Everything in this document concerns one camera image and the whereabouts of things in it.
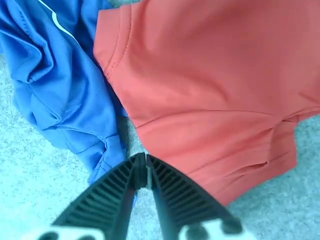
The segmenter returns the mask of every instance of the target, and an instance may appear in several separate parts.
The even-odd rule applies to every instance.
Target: orange fabric
[[[99,12],[94,55],[146,149],[224,205],[320,113],[319,0],[142,0]]]

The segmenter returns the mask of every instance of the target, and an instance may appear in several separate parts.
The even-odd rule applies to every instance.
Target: blue shirt
[[[107,0],[1,0],[0,42],[18,111],[54,147],[69,149],[93,183],[125,159],[125,115],[93,57]]]

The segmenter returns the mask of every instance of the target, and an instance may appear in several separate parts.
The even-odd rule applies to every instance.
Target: stitching
[[[103,67],[103,72],[106,71],[106,69],[108,68],[109,64],[112,62],[112,59],[114,58],[115,56],[115,52],[116,52],[116,49],[118,48],[118,45],[119,45],[119,38],[120,38],[120,30],[121,30],[121,24],[122,23],[122,17],[121,17],[121,14],[120,14],[120,23],[119,23],[119,31],[118,31],[118,35],[116,37],[116,42],[115,42],[115,47],[113,49],[113,53],[111,55],[111,58],[110,58],[110,62],[105,66]]]
[[[114,71],[116,70],[117,66],[119,65],[119,63],[122,61],[122,59],[124,58],[126,52],[127,52],[127,49],[128,49],[128,46],[129,46],[129,42],[130,42],[130,39],[131,39],[131,34],[132,34],[132,6],[130,5],[130,25],[129,25],[129,36],[128,36],[128,39],[126,41],[126,45],[125,45],[125,49],[122,53],[122,56],[120,57],[120,59],[111,67],[110,69],[110,72],[107,74],[108,77],[111,77],[111,75],[114,73]]]

